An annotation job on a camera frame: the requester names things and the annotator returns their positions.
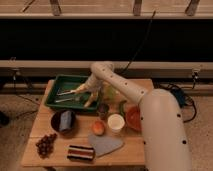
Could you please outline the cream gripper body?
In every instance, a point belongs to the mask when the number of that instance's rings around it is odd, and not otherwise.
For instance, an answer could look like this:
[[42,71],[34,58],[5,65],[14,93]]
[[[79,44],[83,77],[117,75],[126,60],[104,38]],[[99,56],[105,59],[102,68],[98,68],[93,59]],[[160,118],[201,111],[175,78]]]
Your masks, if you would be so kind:
[[91,98],[96,100],[101,87],[102,81],[94,74],[91,74],[85,83],[81,84],[78,88],[75,89],[75,93],[90,92]]

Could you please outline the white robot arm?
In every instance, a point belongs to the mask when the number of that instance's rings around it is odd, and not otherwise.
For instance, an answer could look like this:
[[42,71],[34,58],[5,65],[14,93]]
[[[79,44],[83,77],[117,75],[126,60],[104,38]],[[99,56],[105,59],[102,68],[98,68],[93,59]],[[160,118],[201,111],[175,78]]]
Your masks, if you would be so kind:
[[114,64],[109,61],[94,62],[91,75],[75,92],[96,93],[103,81],[140,108],[148,171],[192,171],[187,136],[176,98],[164,89],[148,91],[119,76],[114,72]]

